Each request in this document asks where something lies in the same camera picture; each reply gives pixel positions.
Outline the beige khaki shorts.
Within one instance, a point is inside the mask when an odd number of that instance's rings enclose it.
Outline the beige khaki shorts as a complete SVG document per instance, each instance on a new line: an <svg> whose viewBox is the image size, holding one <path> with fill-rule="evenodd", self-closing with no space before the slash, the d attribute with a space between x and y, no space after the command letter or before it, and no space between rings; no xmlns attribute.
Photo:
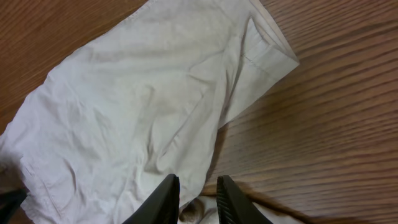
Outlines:
<svg viewBox="0 0 398 224"><path fill-rule="evenodd" d="M170 173L187 203L218 129L298 64L259 1L148 1L25 98L1 164L34 223L121 223Z"/></svg>

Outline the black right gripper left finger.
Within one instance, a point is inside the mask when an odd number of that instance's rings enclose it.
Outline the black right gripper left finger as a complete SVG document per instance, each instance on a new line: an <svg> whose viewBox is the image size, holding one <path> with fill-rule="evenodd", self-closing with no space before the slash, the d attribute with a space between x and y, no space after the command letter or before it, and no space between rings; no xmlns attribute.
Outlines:
<svg viewBox="0 0 398 224"><path fill-rule="evenodd" d="M177 224L180 182L169 174L123 224Z"/></svg>

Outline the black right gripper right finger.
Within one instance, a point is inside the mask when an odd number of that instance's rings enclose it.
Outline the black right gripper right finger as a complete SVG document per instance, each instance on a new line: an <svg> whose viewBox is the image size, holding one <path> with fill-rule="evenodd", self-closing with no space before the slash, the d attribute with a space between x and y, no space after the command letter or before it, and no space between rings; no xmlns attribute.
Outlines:
<svg viewBox="0 0 398 224"><path fill-rule="evenodd" d="M220 224L272 224L228 175L217 178L216 204Z"/></svg>

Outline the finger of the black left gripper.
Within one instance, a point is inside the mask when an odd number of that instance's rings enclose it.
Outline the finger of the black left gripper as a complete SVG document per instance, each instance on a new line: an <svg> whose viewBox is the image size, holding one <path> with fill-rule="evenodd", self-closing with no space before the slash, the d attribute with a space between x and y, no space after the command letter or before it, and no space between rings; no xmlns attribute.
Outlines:
<svg viewBox="0 0 398 224"><path fill-rule="evenodd" d="M26 197L27 193L24 189L1 194L1 224L8 224Z"/></svg>

